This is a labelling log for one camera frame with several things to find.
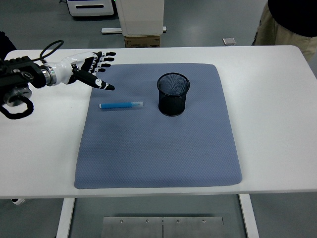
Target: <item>blue mat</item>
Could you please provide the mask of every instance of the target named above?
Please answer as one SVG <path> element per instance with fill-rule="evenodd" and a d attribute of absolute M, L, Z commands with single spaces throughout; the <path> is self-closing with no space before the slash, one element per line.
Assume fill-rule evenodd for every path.
<path fill-rule="evenodd" d="M 157 80 L 168 72 L 190 81 L 185 111 L 158 109 Z M 202 187 L 242 180 L 221 81 L 214 65 L 112 65 L 98 77 L 114 91 L 93 89 L 76 167 L 75 187 Z M 100 109 L 100 103 L 143 107 Z"/>

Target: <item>white machine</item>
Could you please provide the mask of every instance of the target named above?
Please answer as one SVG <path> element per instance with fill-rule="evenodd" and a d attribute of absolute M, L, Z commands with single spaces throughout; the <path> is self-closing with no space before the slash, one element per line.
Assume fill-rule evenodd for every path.
<path fill-rule="evenodd" d="M 67 0 L 71 16 L 113 15 L 114 0 Z"/>

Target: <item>black cable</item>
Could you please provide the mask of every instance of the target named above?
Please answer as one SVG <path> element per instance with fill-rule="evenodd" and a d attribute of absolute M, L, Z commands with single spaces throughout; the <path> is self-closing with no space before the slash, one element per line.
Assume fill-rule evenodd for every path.
<path fill-rule="evenodd" d="M 46 55 L 43 55 L 45 51 L 47 51 L 49 49 L 49 47 L 55 45 L 56 43 L 59 43 L 58 46 L 56 46 L 51 52 L 49 52 Z M 37 59 L 33 59 L 32 61 L 38 61 L 38 60 L 44 60 L 46 57 L 50 56 L 51 54 L 53 54 L 55 51 L 57 51 L 62 45 L 64 44 L 63 40 L 58 40 L 58 41 L 54 41 L 53 43 L 50 43 L 48 46 L 45 47 L 44 50 L 42 50 L 42 52 L 40 53 L 40 57 L 38 57 Z"/>

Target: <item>black shirt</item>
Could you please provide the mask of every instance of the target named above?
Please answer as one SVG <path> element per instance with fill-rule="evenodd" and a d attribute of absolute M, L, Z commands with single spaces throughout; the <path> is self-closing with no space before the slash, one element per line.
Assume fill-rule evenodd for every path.
<path fill-rule="evenodd" d="M 317 0 L 268 0 L 274 20 L 306 37 L 317 36 Z"/>

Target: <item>mesh cup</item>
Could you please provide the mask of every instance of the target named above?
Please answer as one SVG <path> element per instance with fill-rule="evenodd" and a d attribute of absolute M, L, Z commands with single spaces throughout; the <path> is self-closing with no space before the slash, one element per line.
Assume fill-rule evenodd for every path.
<path fill-rule="evenodd" d="M 185 110 L 188 79 L 180 73 L 167 73 L 158 79 L 158 109 L 166 116 L 178 116 Z"/>

